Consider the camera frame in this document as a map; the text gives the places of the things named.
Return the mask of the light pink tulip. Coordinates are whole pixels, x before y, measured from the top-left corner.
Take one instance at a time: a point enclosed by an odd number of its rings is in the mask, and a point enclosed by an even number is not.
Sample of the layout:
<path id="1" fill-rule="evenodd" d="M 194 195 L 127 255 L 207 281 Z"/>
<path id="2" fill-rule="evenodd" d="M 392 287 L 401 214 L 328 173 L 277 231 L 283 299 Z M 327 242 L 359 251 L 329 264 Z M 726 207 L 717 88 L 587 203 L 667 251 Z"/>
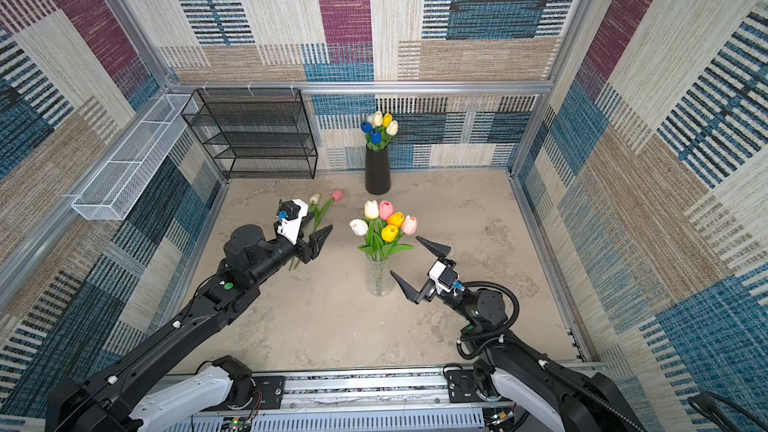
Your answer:
<path id="1" fill-rule="evenodd" d="M 410 244 L 401 244 L 400 241 L 405 236 L 414 235 L 418 228 L 418 219 L 410 215 L 406 216 L 403 223 L 399 228 L 399 233 L 393 242 L 393 247 L 390 251 L 391 254 L 412 250 L 413 246 Z"/>

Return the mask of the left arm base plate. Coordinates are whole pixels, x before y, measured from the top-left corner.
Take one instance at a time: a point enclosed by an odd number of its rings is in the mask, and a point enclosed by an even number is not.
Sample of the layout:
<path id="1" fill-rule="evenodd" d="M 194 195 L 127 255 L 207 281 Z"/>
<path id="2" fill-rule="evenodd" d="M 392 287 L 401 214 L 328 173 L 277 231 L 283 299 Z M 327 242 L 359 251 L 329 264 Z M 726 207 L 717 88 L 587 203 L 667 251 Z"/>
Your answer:
<path id="1" fill-rule="evenodd" d="M 277 410 L 285 392 L 284 375 L 255 376 L 233 386 L 228 400 L 204 409 L 204 412 Z"/>

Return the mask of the black cylindrical vase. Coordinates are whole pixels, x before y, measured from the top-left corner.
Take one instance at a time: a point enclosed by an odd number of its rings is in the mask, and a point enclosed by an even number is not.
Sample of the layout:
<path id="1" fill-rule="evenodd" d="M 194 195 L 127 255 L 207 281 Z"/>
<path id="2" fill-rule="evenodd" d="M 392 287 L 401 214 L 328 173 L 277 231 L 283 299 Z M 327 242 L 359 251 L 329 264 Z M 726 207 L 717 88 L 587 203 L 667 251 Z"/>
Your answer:
<path id="1" fill-rule="evenodd" d="M 383 195 L 391 188 L 389 151 L 365 149 L 365 187 L 372 195 Z"/>

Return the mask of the orange tulip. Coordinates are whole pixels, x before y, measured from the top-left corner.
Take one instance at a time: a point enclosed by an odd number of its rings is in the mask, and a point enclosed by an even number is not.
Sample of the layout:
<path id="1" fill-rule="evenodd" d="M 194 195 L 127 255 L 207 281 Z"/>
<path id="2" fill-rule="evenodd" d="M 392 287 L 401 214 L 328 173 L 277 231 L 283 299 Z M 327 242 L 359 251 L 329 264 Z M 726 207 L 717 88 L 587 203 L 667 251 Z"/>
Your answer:
<path id="1" fill-rule="evenodd" d="M 387 223 L 396 228 L 400 228 L 404 221 L 405 215 L 402 212 L 396 212 L 387 219 Z"/>

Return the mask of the cream white tulip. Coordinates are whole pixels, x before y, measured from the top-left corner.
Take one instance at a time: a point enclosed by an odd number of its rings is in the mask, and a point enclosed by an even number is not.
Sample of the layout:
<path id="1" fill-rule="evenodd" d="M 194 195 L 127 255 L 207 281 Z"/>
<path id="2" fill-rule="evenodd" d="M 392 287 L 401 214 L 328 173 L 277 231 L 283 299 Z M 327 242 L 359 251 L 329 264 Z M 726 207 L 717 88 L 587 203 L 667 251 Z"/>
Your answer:
<path id="1" fill-rule="evenodd" d="M 399 124 L 397 120 L 393 120 L 389 123 L 389 125 L 386 127 L 386 133 L 389 136 L 395 136 L 398 133 L 399 130 Z"/>

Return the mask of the clear glass vase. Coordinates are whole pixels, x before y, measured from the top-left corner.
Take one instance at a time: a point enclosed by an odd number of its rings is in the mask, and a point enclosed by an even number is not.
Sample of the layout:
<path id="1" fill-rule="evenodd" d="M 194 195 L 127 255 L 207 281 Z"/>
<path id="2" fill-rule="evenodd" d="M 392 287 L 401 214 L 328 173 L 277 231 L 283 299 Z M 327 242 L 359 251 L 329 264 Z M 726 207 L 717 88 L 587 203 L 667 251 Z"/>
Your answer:
<path id="1" fill-rule="evenodd" d="M 390 274 L 388 259 L 377 260 L 366 257 L 365 284 L 368 292 L 376 297 L 388 295 L 395 286 L 395 281 Z"/>

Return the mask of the deep pink tulip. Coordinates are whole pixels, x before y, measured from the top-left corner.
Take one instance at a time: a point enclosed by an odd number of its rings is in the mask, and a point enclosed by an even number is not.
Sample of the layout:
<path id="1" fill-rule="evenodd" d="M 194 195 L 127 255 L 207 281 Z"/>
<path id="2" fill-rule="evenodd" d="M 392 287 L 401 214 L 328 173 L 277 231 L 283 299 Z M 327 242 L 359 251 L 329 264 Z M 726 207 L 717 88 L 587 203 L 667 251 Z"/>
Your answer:
<path id="1" fill-rule="evenodd" d="M 379 204 L 379 217 L 382 220 L 387 221 L 394 214 L 395 214 L 395 210 L 391 202 L 383 200 Z"/>

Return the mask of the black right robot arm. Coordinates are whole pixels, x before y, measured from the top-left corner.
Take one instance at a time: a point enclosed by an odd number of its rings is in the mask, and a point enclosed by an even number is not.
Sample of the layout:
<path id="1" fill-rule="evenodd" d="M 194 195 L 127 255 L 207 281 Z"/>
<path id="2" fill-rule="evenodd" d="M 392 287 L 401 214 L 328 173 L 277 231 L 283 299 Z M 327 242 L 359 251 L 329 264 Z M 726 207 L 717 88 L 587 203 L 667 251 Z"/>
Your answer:
<path id="1" fill-rule="evenodd" d="M 512 331 L 520 303 L 509 288 L 489 281 L 462 282 L 449 246 L 421 236 L 416 240 L 436 257 L 425 284 L 417 290 L 397 273 L 391 276 L 412 303 L 437 298 L 467 321 L 456 348 L 473 364 L 478 397 L 512 401 L 551 431 L 644 429 L 609 377 L 568 368 Z"/>

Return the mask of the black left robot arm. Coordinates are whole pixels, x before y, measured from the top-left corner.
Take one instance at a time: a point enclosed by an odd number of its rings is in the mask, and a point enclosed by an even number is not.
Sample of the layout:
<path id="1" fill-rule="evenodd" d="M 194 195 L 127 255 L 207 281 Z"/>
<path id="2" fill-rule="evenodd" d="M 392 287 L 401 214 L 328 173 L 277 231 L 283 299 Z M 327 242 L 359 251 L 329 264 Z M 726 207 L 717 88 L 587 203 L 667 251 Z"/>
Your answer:
<path id="1" fill-rule="evenodd" d="M 260 286 L 294 257 L 316 259 L 333 227 L 291 243 L 264 237 L 257 225 L 237 228 L 217 271 L 179 314 L 116 363 L 80 382 L 65 380 L 48 396 L 47 431 L 136 431 L 131 413 L 182 359 L 232 324 L 260 295 Z"/>

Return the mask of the tulip bunch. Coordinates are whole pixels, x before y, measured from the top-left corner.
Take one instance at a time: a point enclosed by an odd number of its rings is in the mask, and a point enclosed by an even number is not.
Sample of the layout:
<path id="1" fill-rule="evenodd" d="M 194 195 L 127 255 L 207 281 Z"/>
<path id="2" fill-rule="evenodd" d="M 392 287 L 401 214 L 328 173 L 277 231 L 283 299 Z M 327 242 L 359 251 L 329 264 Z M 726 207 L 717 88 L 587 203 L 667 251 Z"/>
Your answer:
<path id="1" fill-rule="evenodd" d="M 323 219 L 324 209 L 320 206 L 321 195 L 315 193 L 309 197 L 308 215 L 303 219 L 302 227 L 306 228 L 309 223 L 312 224 L 312 231 L 315 232 Z"/>

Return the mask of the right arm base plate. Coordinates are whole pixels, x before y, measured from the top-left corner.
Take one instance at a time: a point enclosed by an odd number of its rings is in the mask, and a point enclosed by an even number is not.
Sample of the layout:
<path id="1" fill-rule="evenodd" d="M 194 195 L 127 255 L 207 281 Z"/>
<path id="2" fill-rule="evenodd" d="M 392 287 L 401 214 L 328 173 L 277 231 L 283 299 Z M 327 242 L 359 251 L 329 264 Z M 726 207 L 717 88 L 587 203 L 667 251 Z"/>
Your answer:
<path id="1" fill-rule="evenodd" d="M 451 403 L 528 403 L 533 391 L 520 379 L 503 369 L 492 372 L 447 364 L 442 369 Z"/>

